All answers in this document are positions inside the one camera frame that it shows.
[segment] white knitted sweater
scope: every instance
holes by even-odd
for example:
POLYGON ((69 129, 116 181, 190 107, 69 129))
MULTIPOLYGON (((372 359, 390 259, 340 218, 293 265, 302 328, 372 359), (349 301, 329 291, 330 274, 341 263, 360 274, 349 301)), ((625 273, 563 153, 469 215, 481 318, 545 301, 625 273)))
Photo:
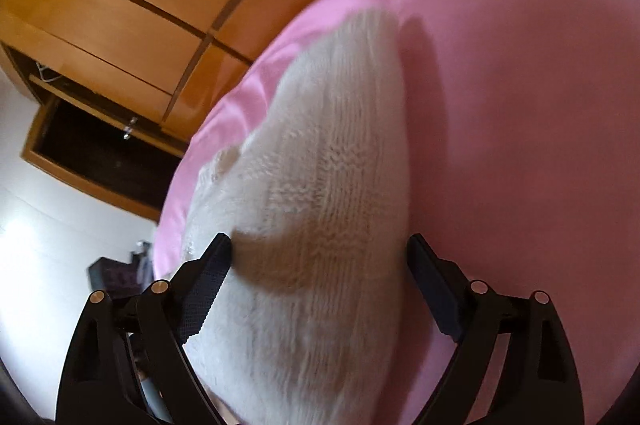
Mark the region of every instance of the white knitted sweater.
POLYGON ((352 17, 283 75, 264 122, 200 172, 185 261, 233 266, 185 351, 249 425, 367 425, 398 333, 408 218, 396 22, 352 17))

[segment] drawer handle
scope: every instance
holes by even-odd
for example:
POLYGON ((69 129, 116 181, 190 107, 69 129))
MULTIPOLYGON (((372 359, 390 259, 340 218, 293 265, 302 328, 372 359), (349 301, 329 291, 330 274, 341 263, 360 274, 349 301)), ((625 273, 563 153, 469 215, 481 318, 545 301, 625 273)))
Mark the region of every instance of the drawer handle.
POLYGON ((131 138, 131 132, 133 131, 133 126, 136 124, 136 122, 138 121, 138 116, 133 116, 130 120, 129 120, 129 125, 125 125, 124 126, 124 134, 122 135, 122 138, 125 140, 128 140, 129 138, 131 138))

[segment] knit fabric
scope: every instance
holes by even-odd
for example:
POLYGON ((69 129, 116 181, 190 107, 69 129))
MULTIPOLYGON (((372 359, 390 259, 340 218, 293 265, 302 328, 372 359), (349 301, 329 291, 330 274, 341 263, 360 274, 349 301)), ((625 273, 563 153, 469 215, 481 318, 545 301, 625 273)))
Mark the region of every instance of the knit fabric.
POLYGON ((183 261, 233 265, 184 349, 250 425, 367 425, 396 344, 408 225, 397 26, 370 10, 283 75, 264 122, 200 172, 183 261))

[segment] white garment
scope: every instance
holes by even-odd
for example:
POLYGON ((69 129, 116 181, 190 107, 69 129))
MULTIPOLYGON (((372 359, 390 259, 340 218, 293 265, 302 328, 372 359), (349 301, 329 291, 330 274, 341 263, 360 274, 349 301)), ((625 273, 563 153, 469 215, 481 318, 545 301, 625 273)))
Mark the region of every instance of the white garment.
POLYGON ((200 172, 183 240, 233 266, 184 349, 250 425, 367 425, 396 345, 408 227, 404 85, 391 15, 305 50, 264 122, 200 172))

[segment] silver screw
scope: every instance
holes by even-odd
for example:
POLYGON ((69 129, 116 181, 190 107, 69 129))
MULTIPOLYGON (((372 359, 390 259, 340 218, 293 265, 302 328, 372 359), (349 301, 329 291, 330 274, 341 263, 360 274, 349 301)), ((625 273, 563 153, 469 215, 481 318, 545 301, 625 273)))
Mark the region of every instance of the silver screw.
POLYGON ((97 304, 98 302, 102 302, 103 299, 104 299, 104 291, 100 291, 100 290, 94 291, 89 296, 89 300, 91 301, 91 304, 97 304))
POLYGON ((545 292, 543 291, 536 291, 533 294, 533 298, 539 302, 540 304, 549 304, 549 300, 551 300, 549 298, 549 295, 547 295, 545 292))
POLYGON ((481 280, 474 280, 471 283, 471 291, 473 291, 473 293, 477 293, 478 295, 484 295, 485 293, 487 293, 487 291, 489 291, 489 286, 487 286, 481 280))
POLYGON ((169 289, 169 283, 166 280, 157 280, 153 284, 151 284, 151 291, 153 293, 164 293, 169 289))

